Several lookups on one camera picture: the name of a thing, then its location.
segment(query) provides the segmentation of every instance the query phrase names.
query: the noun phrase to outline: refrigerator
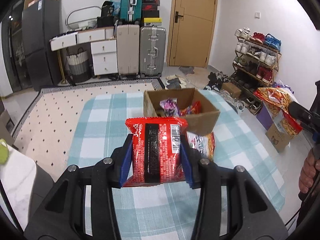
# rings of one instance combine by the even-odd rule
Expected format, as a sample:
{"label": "refrigerator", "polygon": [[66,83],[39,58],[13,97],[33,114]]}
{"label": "refrigerator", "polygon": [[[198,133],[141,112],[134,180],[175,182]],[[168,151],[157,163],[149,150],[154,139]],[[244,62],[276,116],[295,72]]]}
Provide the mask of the refrigerator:
{"label": "refrigerator", "polygon": [[39,0],[22,12],[22,40],[25,60],[33,88],[57,85],[61,72],[50,39],[60,34],[60,2]]}

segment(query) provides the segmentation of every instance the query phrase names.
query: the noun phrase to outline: white drawer cabinet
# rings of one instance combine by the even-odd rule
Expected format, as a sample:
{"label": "white drawer cabinet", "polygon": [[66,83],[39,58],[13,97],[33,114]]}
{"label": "white drawer cabinet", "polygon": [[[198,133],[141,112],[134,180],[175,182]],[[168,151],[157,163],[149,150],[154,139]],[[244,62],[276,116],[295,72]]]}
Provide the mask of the white drawer cabinet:
{"label": "white drawer cabinet", "polygon": [[77,44],[76,42],[77,33],[70,33],[67,35],[60,36],[58,38],[54,38],[50,41],[51,50],[55,51],[58,49],[67,48],[70,46],[74,46]]}
{"label": "white drawer cabinet", "polygon": [[118,73],[116,40],[91,43],[95,75]]}
{"label": "white drawer cabinet", "polygon": [[77,35],[77,43],[79,44],[79,43],[86,43],[86,42],[92,42],[92,41],[101,41],[101,40],[104,40],[105,37],[106,37],[106,34],[104,29],[79,32]]}

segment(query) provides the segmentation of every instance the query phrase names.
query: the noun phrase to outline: floor mat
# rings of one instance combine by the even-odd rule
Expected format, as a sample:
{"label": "floor mat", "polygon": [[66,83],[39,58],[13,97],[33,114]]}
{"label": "floor mat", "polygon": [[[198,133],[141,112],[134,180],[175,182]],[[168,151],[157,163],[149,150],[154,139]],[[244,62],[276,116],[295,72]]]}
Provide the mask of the floor mat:
{"label": "floor mat", "polygon": [[101,94],[160,90],[160,79],[108,81],[42,89],[20,120],[13,137],[21,153],[56,181],[64,172],[84,104]]}

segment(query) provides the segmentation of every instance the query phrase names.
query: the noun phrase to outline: purple box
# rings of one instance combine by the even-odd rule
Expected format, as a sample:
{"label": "purple box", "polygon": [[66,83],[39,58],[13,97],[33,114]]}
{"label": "purple box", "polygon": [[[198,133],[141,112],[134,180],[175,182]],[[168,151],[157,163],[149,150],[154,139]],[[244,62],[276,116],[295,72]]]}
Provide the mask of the purple box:
{"label": "purple box", "polygon": [[265,107],[265,105],[262,106],[260,113],[257,114],[257,119],[259,120],[259,122],[263,125],[263,127],[266,130],[269,130],[269,128],[273,124],[273,120],[272,120],[267,108]]}

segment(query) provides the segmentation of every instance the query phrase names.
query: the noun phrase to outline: person's hand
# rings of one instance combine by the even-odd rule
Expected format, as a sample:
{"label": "person's hand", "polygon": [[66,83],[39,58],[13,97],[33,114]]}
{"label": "person's hand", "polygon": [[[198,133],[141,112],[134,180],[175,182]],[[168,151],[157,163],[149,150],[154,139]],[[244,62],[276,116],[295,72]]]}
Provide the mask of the person's hand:
{"label": "person's hand", "polygon": [[316,175],[316,169],[320,171],[320,160],[316,162],[312,149],[304,161],[299,178],[299,189],[302,193],[308,193],[313,185],[313,178]]}

